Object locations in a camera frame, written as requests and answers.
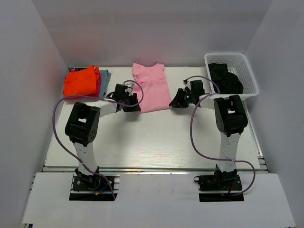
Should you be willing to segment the pink t-shirt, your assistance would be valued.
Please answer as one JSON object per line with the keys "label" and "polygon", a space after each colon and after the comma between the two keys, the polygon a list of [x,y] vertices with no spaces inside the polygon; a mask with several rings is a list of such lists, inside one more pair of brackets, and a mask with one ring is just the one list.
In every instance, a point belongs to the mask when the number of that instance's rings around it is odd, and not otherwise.
{"label": "pink t-shirt", "polygon": [[155,64],[151,67],[134,63],[132,74],[134,81],[133,92],[137,94],[140,101],[141,113],[169,109],[171,96],[164,64]]}

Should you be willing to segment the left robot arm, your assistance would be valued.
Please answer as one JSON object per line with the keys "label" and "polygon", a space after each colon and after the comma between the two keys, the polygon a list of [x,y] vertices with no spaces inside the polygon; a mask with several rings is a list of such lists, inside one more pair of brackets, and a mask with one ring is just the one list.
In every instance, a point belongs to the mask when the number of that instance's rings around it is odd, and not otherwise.
{"label": "left robot arm", "polygon": [[84,184],[91,190],[100,185],[99,167],[95,161],[93,141],[97,136],[99,119],[121,110],[124,112],[140,111],[137,94],[133,92],[134,82],[117,84],[115,90],[104,101],[89,106],[76,102],[68,118],[65,134],[72,142],[76,155],[80,159],[76,174],[84,177]]}

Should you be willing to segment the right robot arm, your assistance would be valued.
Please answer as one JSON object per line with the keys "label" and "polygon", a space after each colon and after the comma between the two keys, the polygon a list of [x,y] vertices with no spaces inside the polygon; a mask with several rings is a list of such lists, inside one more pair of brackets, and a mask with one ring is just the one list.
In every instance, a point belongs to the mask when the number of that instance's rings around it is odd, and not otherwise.
{"label": "right robot arm", "polygon": [[[179,88],[175,97],[170,102],[172,108],[187,108],[190,104],[195,105],[195,110],[200,107],[203,100],[210,98],[213,94],[207,94],[201,80],[183,81],[185,88]],[[226,189],[231,185],[232,179],[229,172],[236,168],[236,156],[238,141],[247,127],[248,119],[239,95],[215,98],[213,100],[215,121],[220,131],[220,151],[218,158],[198,154],[206,159],[216,161],[216,169],[221,172],[215,176],[215,185],[219,189]]]}

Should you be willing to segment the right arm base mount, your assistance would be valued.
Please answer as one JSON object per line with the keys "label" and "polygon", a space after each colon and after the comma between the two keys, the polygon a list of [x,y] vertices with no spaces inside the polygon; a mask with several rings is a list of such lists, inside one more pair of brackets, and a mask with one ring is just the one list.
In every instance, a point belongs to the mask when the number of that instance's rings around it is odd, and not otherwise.
{"label": "right arm base mount", "polygon": [[242,183],[237,169],[222,172],[216,168],[213,175],[195,176],[199,187],[200,202],[242,202]]}

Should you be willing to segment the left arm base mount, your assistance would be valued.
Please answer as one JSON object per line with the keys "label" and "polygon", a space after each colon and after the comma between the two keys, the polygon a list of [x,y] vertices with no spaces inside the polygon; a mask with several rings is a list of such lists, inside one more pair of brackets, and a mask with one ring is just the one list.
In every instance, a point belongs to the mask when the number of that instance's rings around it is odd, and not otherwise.
{"label": "left arm base mount", "polygon": [[75,169],[69,194],[70,201],[114,201],[119,190],[119,175],[83,175]]}

